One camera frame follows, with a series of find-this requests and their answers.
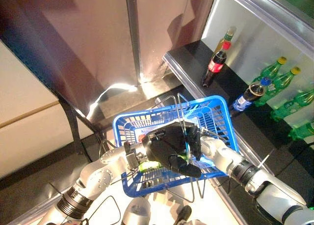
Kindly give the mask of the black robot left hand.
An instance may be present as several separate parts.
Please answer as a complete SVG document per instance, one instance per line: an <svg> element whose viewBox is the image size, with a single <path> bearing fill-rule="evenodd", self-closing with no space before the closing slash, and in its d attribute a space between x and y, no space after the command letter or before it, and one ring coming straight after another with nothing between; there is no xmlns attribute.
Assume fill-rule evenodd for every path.
<svg viewBox="0 0 314 225"><path fill-rule="evenodd" d="M180 123L173 122L146 134L142 144L149 161L157 161L165 168L181 175L201 177L201 169L182 158L184 153L191 153L186 139L187 128L191 126L196 125L187 123L186 133L183 133Z"/></svg>

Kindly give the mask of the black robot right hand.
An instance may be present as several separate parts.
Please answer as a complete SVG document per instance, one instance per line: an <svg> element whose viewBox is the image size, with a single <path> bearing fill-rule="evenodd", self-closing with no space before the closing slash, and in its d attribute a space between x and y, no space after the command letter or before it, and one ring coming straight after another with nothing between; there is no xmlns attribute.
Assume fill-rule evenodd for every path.
<svg viewBox="0 0 314 225"><path fill-rule="evenodd" d="M192 155L195 156L196 160L199 161L202 156L201 142L200 142L200 130L197 126L191 126L187 128L187 142L190 146Z"/></svg>

